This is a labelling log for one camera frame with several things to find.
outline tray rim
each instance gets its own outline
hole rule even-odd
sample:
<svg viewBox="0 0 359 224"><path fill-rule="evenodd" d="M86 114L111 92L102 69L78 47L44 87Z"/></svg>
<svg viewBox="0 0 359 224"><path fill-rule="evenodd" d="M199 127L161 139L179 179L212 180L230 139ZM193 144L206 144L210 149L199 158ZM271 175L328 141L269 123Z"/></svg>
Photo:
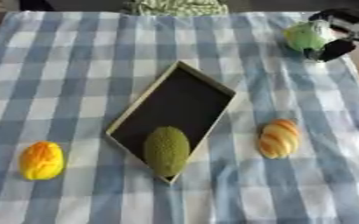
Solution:
<svg viewBox="0 0 359 224"><path fill-rule="evenodd" d="M175 180L179 177L179 175L183 172L184 168L179 171L171 180L166 179L165 177L161 177L158 174L156 174L153 169L147 164L145 163L142 159L140 159L139 157L137 157L135 154L133 154L131 152L131 150L129 150L128 148L126 148L124 145L122 145L119 141L117 141L114 137L111 136L111 134L128 118L128 116L130 116L133 111L135 111L147 98L148 96L150 96L150 94L155 91L155 89L157 89L171 74L172 71L174 71L176 68L182 68L184 70L186 70L187 72L189 72L193 77L199 79L200 81L205 82L206 84L208 84L209 86L216 88L218 91L228 95L231 97L231 99L229 100L229 102L227 103L227 105L222 109L222 112L216 117L216 119L214 120L214 122L211 124L211 126L209 127L209 129L206 131L206 133L204 134L204 136L201 138L201 140L196 144L196 146L194 146L194 150L190 153L189 157L187 158L186 164L187 165L188 161L190 161L192 155L195 154L195 152L200 148L200 146L202 145L202 143L204 143L205 139L209 136L209 134L211 133L212 129L215 127L215 125L219 122L219 120L222 118L222 116L224 115L224 113L226 112L227 108L229 107L229 105L231 104L231 102L233 101L233 99L236 96L236 91L234 91L233 89L224 86L223 84L221 84L219 81L214 80L213 78L205 75L204 73L202 73L200 70L197 70L196 68L189 66L187 63L181 61L181 60L177 60L176 62L174 62L172 65L170 65L161 75L160 77L158 77L119 117L117 117L117 119L115 119L114 122L112 122L109 127L106 129L105 131L105 136L110 140L110 142L116 144L117 146L119 146L120 148L122 148L123 150L127 151L127 153L131 154L136 160L139 160L142 164L144 164L146 167L148 167L148 169L150 169L154 175L158 178L160 178L161 180L163 180L164 182L166 182L167 184L171 185L172 183L175 182Z"/></svg>

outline gingham tablecloth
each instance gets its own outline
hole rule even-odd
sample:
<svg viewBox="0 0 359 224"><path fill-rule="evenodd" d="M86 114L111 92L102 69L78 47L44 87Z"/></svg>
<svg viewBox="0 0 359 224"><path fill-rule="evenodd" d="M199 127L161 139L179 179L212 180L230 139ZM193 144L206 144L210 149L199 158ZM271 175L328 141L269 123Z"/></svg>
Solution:
<svg viewBox="0 0 359 224"><path fill-rule="evenodd" d="M0 26L0 223L358 223L359 76L306 61L282 29L300 13L133 17L9 13ZM236 98L168 186L102 132L174 61ZM260 156L257 131L297 121L298 152ZM27 181L18 155L60 143L67 167Z"/></svg>

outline black tray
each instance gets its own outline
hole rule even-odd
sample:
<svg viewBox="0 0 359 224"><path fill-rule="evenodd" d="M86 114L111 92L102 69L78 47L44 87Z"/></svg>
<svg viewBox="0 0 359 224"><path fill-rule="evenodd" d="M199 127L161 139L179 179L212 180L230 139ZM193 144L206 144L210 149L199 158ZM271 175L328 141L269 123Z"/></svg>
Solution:
<svg viewBox="0 0 359 224"><path fill-rule="evenodd" d="M173 126L185 133L192 153L234 95L233 90L177 62L113 123L107 134L144 162L143 144L148 134L160 126ZM171 182L173 178L163 179Z"/></svg>

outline jackfruit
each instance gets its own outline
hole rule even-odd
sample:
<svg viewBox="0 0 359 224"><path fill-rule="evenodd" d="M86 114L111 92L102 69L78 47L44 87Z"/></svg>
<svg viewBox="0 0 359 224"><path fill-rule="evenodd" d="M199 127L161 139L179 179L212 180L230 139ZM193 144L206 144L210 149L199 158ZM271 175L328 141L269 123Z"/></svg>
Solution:
<svg viewBox="0 0 359 224"><path fill-rule="evenodd" d="M144 142L144 160L161 177L179 173L187 162L190 146L185 134L174 127L155 129Z"/></svg>

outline croissant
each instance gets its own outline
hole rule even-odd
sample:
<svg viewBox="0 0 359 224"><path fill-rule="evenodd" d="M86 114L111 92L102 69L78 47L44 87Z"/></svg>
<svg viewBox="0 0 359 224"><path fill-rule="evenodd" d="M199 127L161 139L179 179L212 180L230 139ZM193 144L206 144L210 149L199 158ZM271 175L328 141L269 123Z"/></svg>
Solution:
<svg viewBox="0 0 359 224"><path fill-rule="evenodd" d="M298 148L297 126L293 121L276 119L264 127L258 144L265 157L285 158Z"/></svg>

